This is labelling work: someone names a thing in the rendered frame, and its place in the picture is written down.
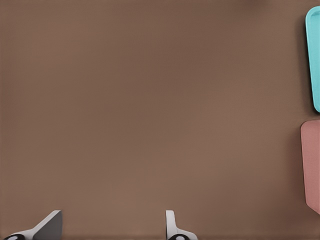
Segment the pink box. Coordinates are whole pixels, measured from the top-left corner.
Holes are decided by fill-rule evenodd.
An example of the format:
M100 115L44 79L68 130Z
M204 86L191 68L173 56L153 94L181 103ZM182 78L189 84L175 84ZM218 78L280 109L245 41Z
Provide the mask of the pink box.
M300 128L305 201L320 215L320 120L309 120Z

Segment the pale blue-green tray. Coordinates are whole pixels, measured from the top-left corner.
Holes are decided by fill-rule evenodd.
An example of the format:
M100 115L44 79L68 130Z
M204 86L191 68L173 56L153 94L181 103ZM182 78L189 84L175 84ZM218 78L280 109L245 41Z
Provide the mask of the pale blue-green tray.
M313 105L320 113L320 5L307 12L305 28Z

